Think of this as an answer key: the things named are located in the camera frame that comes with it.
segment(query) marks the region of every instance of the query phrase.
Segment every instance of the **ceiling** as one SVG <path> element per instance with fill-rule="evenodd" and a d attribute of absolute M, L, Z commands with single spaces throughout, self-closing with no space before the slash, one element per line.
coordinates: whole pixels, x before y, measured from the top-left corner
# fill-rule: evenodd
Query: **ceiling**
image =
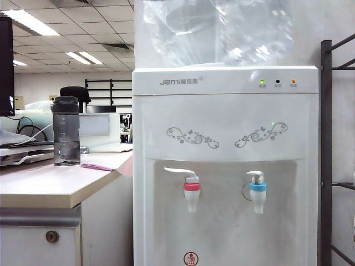
<path fill-rule="evenodd" d="M 107 46 L 134 43 L 133 0 L 0 0 L 0 9 L 24 9 L 60 36 L 37 36 L 13 26 L 15 73 L 134 70 L 134 52 Z M 103 64 L 84 65 L 65 52 L 88 52 Z"/>

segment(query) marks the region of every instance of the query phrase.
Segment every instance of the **ceiling light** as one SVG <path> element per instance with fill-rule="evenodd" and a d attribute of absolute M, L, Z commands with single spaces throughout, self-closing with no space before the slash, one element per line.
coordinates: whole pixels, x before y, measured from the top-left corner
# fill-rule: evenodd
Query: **ceiling light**
<path fill-rule="evenodd" d="M 1 12 L 43 36 L 59 35 L 59 33 L 54 29 L 49 28 L 47 25 L 27 13 L 25 10 L 8 10 Z"/>
<path fill-rule="evenodd" d="M 91 63 L 87 60 L 85 60 L 84 58 L 78 56 L 77 54 L 73 53 L 73 52 L 69 52 L 66 53 L 67 55 L 69 55 L 70 57 L 74 58 L 75 60 L 79 61 L 80 63 L 83 63 L 85 65 L 90 65 Z"/>
<path fill-rule="evenodd" d="M 102 62 L 100 62 L 99 60 L 97 60 L 91 54 L 88 54 L 87 52 L 79 52 L 79 54 L 81 54 L 82 56 L 86 57 L 87 59 L 89 59 L 90 61 L 94 62 L 95 64 L 102 65 Z"/>
<path fill-rule="evenodd" d="M 22 62 L 17 61 L 17 60 L 14 60 L 13 63 L 14 63 L 15 65 L 23 65 L 23 66 L 27 65 L 27 64 L 22 63 Z"/>

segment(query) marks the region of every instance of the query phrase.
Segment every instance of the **white water dispenser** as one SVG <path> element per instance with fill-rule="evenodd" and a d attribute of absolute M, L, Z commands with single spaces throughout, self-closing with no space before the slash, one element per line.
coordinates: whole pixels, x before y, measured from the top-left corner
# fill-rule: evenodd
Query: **white water dispenser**
<path fill-rule="evenodd" d="M 316 266 L 318 70 L 136 69 L 135 266 Z"/>

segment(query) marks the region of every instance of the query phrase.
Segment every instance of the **bottle lid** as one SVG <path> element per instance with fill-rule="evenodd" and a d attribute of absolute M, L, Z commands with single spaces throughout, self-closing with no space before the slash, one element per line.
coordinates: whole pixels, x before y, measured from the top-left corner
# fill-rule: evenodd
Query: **bottle lid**
<path fill-rule="evenodd" d="M 50 106 L 52 113 L 78 114 L 79 105 L 78 98 L 72 96 L 59 96 L 53 101 Z"/>
<path fill-rule="evenodd" d="M 266 183 L 254 184 L 253 182 L 251 182 L 251 183 L 249 183 L 249 186 L 250 186 L 250 190 L 253 190 L 253 191 L 262 192 L 262 191 L 266 191 L 267 190 L 267 184 Z"/>
<path fill-rule="evenodd" d="M 184 190 L 186 191 L 198 191 L 200 190 L 200 183 L 185 183 Z"/>

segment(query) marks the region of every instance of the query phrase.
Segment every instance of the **swirl pattern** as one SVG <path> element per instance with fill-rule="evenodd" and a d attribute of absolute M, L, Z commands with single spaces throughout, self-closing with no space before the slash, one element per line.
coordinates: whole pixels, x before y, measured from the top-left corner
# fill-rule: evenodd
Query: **swirl pattern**
<path fill-rule="evenodd" d="M 261 127 L 260 129 L 255 130 L 253 133 L 245 135 L 243 138 L 237 140 L 235 142 L 235 146 L 237 148 L 243 148 L 250 140 L 253 142 L 260 142 L 267 139 L 274 140 L 276 136 L 284 133 L 287 131 L 287 129 L 288 126 L 282 122 L 275 123 L 271 130 L 266 130 L 266 128 Z"/>
<path fill-rule="evenodd" d="M 191 144 L 206 143 L 211 149 L 216 149 L 220 146 L 219 142 L 211 139 L 210 137 L 205 137 L 198 132 L 193 132 L 192 129 L 184 134 L 178 127 L 171 127 L 166 131 L 166 134 L 172 139 L 177 139 L 181 144 L 184 142 Z"/>

